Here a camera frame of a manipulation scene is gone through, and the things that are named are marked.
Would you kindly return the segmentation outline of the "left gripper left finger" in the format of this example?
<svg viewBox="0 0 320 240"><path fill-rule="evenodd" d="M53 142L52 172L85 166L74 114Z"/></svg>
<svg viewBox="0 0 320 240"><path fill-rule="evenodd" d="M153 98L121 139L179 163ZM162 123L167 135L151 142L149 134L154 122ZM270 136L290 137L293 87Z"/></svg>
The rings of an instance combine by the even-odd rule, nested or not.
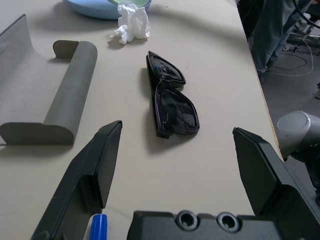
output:
<svg viewBox="0 0 320 240"><path fill-rule="evenodd" d="M33 240L82 240L91 216L106 207L123 123L101 127L73 158L33 235Z"/></svg>

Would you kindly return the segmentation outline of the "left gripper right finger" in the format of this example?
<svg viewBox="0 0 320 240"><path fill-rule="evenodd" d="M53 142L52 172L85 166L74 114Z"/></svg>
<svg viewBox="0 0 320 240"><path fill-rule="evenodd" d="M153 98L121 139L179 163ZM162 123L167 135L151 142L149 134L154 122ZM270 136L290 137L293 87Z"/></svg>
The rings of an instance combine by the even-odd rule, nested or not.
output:
<svg viewBox="0 0 320 240"><path fill-rule="evenodd" d="M249 239L318 240L320 209L262 137L232 131L242 184L254 216L241 216Z"/></svg>

